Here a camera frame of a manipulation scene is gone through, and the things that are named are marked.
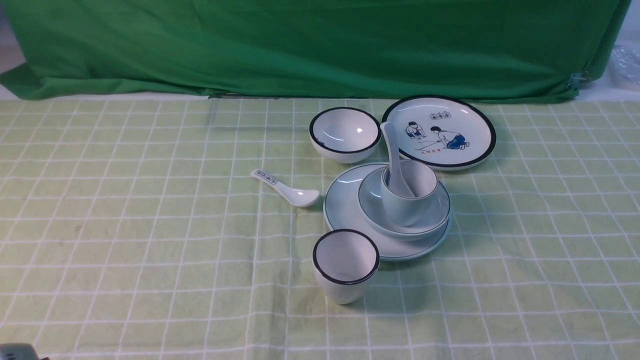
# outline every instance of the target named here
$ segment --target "green cloth backdrop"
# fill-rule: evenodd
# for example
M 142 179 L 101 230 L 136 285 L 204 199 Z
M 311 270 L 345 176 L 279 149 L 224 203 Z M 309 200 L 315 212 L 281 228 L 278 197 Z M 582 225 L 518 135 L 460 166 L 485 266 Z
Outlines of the green cloth backdrop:
M 22 99 L 198 95 L 557 102 L 602 75 L 630 0 L 0 0 Z

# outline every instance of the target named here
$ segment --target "metal clip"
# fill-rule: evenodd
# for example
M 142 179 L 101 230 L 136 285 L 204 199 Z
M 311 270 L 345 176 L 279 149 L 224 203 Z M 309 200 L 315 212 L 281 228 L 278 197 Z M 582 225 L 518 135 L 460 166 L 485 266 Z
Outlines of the metal clip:
M 569 77 L 569 82 L 566 85 L 567 90 L 586 89 L 591 86 L 592 80 L 589 76 L 589 72 L 574 72 Z

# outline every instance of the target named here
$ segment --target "plate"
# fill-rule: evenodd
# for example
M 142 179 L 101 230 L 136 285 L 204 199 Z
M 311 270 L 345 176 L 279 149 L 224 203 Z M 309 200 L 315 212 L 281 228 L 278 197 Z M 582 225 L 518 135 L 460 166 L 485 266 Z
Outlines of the plate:
M 405 235 L 427 235 L 428 232 L 438 229 L 449 217 L 451 203 L 449 193 L 441 182 L 438 182 L 435 192 L 433 193 L 433 201 L 429 205 L 425 216 L 420 218 L 417 223 L 411 226 L 400 226 L 391 221 L 387 216 L 380 194 L 381 180 L 383 168 L 373 170 L 363 181 L 358 189 L 358 201 L 360 209 L 364 212 L 365 220 L 369 220 L 373 228 L 379 232 L 385 230 L 391 233 L 400 233 Z
M 394 125 L 400 154 L 435 170 L 463 170 L 480 164 L 495 147 L 495 129 L 473 106 L 444 96 L 402 99 L 385 112 Z
M 324 220 L 331 230 L 353 229 L 366 234 L 376 243 L 380 259 L 405 261 L 419 258 L 435 250 L 446 238 L 451 221 L 422 240 L 399 241 L 375 231 L 359 210 L 358 188 L 362 180 L 372 171 L 387 166 L 387 163 L 369 163 L 353 167 L 336 177 L 324 197 Z

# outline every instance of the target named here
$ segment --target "ceramic spoon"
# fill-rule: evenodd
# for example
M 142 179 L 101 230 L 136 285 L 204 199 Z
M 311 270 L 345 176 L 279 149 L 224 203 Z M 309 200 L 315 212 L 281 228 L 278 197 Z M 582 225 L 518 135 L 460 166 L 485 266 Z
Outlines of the ceramic spoon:
M 385 141 L 387 141 L 387 150 L 389 151 L 389 190 L 403 197 L 415 197 L 400 170 L 400 152 L 398 151 L 396 130 L 389 122 L 382 123 L 380 128 L 385 136 Z
M 317 190 L 301 190 L 290 188 L 287 185 L 281 183 L 275 176 L 265 172 L 261 169 L 255 169 L 251 172 L 251 176 L 258 180 L 264 181 L 270 187 L 274 188 L 283 198 L 287 199 L 293 206 L 299 208 L 306 208 L 313 205 L 320 197 L 320 192 Z

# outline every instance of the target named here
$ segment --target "cup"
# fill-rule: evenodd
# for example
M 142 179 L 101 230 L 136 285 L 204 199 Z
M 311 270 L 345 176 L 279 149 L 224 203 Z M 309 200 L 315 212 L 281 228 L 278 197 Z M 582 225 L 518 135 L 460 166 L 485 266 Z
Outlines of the cup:
M 339 229 L 324 234 L 314 247 L 314 268 L 318 286 L 336 304 L 358 300 L 380 265 L 380 253 L 367 235 Z
M 382 206 L 389 218 L 400 226 L 415 224 L 433 200 L 438 187 L 438 177 L 424 163 L 415 160 L 401 160 L 400 171 L 415 197 L 400 196 L 389 189 L 389 166 L 382 170 L 380 195 Z

